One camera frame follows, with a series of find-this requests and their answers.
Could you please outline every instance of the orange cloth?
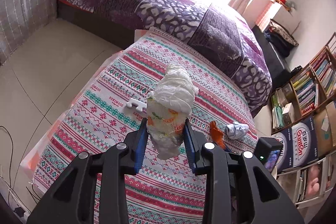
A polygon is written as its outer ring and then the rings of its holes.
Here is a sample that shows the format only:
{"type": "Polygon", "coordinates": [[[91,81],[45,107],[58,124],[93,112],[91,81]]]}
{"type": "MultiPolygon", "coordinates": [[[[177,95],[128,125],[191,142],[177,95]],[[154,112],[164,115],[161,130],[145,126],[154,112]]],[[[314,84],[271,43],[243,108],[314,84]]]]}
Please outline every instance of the orange cloth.
{"type": "Polygon", "coordinates": [[[223,135],[224,133],[218,129],[216,122],[212,121],[210,122],[210,136],[212,140],[221,148],[225,149],[226,146],[223,141],[223,135]]]}

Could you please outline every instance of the white wall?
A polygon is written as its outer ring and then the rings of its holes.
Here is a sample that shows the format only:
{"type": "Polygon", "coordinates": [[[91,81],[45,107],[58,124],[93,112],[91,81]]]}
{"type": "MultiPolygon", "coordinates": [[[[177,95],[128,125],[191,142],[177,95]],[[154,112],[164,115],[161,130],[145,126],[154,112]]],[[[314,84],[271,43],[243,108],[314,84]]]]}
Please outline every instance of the white wall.
{"type": "MultiPolygon", "coordinates": [[[[297,5],[301,23],[293,33],[299,46],[287,58],[291,69],[304,67],[336,31],[336,0],[292,0],[297,5]]],[[[243,17],[252,28],[268,0],[253,0],[243,17]]]]}

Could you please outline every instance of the patterned tablecloth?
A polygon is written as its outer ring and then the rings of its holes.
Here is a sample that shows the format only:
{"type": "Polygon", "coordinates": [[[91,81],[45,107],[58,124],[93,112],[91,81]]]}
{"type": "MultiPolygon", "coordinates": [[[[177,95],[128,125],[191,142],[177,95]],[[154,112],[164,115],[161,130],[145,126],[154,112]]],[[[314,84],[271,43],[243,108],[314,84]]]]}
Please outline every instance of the patterned tablecloth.
{"type": "MultiPolygon", "coordinates": [[[[204,57],[167,33],[151,28],[126,49],[84,90],[55,129],[37,165],[33,183],[46,191],[71,160],[83,150],[101,153],[138,129],[143,113],[127,108],[130,98],[146,101],[147,93],[163,77],[169,63],[188,71],[199,88],[190,122],[210,139],[209,123],[218,128],[238,121],[249,125],[243,140],[225,143],[233,151],[253,151],[257,137],[249,107],[240,89],[204,57]]],[[[143,166],[136,176],[125,176],[130,223],[200,223],[205,176],[194,176],[184,145],[181,155],[166,161],[156,158],[148,140],[143,166]]],[[[95,197],[99,219],[100,177],[95,197]]]]}

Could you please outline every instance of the wooden bookshelf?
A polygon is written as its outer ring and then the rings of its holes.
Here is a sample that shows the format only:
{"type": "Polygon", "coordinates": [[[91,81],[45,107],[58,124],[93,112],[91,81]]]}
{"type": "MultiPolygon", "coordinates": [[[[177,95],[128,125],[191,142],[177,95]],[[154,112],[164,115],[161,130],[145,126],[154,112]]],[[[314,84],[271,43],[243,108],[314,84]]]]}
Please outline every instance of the wooden bookshelf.
{"type": "Polygon", "coordinates": [[[290,98],[286,97],[288,103],[293,104],[294,108],[294,116],[295,116],[295,121],[289,125],[286,125],[285,127],[281,129],[273,129],[272,134],[281,132],[296,123],[300,122],[301,120],[304,120],[310,115],[315,115],[316,113],[321,112],[325,107],[332,102],[333,100],[336,99],[336,90],[332,91],[329,96],[326,93],[326,90],[324,86],[322,85],[321,78],[318,76],[317,72],[314,70],[313,65],[315,64],[316,60],[319,58],[321,54],[325,54],[327,57],[328,62],[330,62],[330,67],[332,68],[333,71],[336,70],[336,57],[332,52],[335,52],[334,54],[336,55],[336,32],[333,34],[331,39],[328,41],[326,46],[324,46],[316,55],[315,57],[299,72],[297,73],[294,77],[290,79],[288,83],[286,83],[282,89],[286,86],[287,88],[290,86],[293,92],[293,96],[290,98]],[[330,50],[329,45],[332,44],[333,47],[335,47],[335,50],[330,50]],[[316,106],[314,106],[314,109],[302,113],[302,110],[300,109],[300,102],[299,98],[297,96],[296,90],[293,86],[293,84],[302,77],[303,74],[308,73],[310,78],[313,80],[314,85],[318,84],[319,87],[319,100],[316,106]]]}

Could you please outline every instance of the pile of clothes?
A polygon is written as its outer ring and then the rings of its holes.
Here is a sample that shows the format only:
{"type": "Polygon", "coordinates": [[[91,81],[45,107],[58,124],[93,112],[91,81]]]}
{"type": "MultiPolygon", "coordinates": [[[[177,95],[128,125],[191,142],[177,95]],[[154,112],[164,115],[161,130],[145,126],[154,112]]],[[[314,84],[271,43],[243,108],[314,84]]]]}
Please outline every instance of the pile of clothes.
{"type": "Polygon", "coordinates": [[[266,40],[273,44],[282,57],[289,56],[289,52],[299,45],[286,28],[273,19],[270,20],[264,35],[266,40]]]}

